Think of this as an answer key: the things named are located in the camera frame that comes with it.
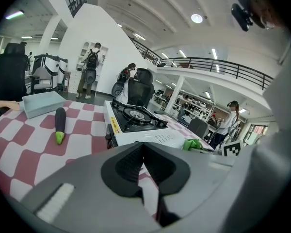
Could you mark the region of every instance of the floor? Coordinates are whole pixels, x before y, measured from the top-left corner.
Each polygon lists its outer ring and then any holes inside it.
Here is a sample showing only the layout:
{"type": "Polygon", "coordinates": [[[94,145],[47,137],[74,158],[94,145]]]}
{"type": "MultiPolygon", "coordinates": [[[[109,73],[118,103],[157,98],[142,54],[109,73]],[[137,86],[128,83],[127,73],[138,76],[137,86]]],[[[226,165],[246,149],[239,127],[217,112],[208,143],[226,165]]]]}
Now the floor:
{"type": "Polygon", "coordinates": [[[93,104],[93,105],[98,105],[98,106],[103,106],[104,101],[112,101],[113,96],[112,95],[104,95],[104,94],[99,94],[92,92],[91,98],[90,99],[85,99],[85,92],[83,92],[82,96],[80,98],[76,98],[75,93],[69,93],[69,92],[58,92],[59,95],[61,95],[64,99],[70,100],[70,101],[76,101],[80,103],[88,103],[88,104],[93,104]]]}

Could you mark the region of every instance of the column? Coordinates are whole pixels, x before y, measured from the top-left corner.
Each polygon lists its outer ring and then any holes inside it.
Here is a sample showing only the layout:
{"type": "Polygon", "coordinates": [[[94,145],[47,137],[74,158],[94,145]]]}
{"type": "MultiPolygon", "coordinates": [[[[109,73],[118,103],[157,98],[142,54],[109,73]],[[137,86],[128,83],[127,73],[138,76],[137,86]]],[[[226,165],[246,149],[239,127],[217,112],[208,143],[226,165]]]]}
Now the column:
{"type": "Polygon", "coordinates": [[[55,32],[55,29],[60,21],[60,16],[52,16],[50,21],[48,22],[47,27],[44,30],[43,36],[40,41],[40,45],[38,48],[38,53],[37,54],[46,54],[48,49],[49,49],[49,42],[51,37],[53,37],[53,34],[55,32]]]}
{"type": "Polygon", "coordinates": [[[179,94],[179,91],[181,90],[182,88],[182,85],[183,85],[183,82],[184,82],[184,77],[183,76],[179,76],[179,79],[177,81],[177,86],[175,87],[174,89],[174,92],[173,94],[171,95],[171,98],[169,100],[169,103],[165,109],[165,112],[166,113],[170,113],[171,109],[173,108],[173,105],[177,99],[177,96],[179,94]]]}
{"type": "Polygon", "coordinates": [[[65,0],[49,0],[49,2],[52,5],[53,9],[56,11],[56,13],[61,17],[64,24],[67,27],[69,27],[69,24],[72,21],[73,17],[68,8],[66,1],[65,0]]]}

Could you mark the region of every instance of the pants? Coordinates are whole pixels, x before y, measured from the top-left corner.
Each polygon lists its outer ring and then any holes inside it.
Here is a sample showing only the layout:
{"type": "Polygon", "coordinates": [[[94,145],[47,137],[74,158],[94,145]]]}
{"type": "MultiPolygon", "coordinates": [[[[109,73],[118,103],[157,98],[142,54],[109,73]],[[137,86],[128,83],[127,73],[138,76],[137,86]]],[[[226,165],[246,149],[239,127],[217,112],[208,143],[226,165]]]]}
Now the pants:
{"type": "MultiPolygon", "coordinates": [[[[80,79],[80,83],[79,83],[79,86],[78,86],[77,93],[82,93],[84,84],[85,84],[85,70],[82,71],[82,75],[81,75],[81,79],[80,79]]],[[[92,85],[91,84],[87,84],[87,86],[86,86],[86,95],[91,95],[91,88],[92,88],[92,85]]]]}
{"type": "Polygon", "coordinates": [[[221,143],[223,142],[223,140],[225,139],[225,137],[227,136],[227,134],[225,135],[222,135],[222,134],[215,134],[212,138],[212,140],[210,141],[210,146],[215,150],[216,147],[221,143]]]}

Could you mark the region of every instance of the plastic container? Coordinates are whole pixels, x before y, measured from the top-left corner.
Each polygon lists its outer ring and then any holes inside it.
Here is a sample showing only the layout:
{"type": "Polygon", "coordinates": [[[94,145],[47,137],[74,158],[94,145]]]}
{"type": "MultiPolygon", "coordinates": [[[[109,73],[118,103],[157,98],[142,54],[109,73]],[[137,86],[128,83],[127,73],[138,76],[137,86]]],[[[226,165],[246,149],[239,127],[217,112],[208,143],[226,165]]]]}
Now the plastic container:
{"type": "Polygon", "coordinates": [[[62,107],[66,99],[57,92],[44,92],[23,97],[23,107],[27,118],[55,111],[62,107]]]}

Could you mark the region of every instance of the toy eggplant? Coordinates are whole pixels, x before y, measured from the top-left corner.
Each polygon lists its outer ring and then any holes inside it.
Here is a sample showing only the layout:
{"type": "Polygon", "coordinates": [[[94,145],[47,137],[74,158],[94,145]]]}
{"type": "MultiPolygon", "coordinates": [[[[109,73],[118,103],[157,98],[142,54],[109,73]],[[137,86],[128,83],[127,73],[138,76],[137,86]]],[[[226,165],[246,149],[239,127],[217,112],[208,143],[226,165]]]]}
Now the toy eggplant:
{"type": "Polygon", "coordinates": [[[56,129],[56,141],[57,144],[61,144],[65,136],[65,126],[66,126],[66,111],[63,107],[56,110],[55,114],[55,129],[56,129]]]}

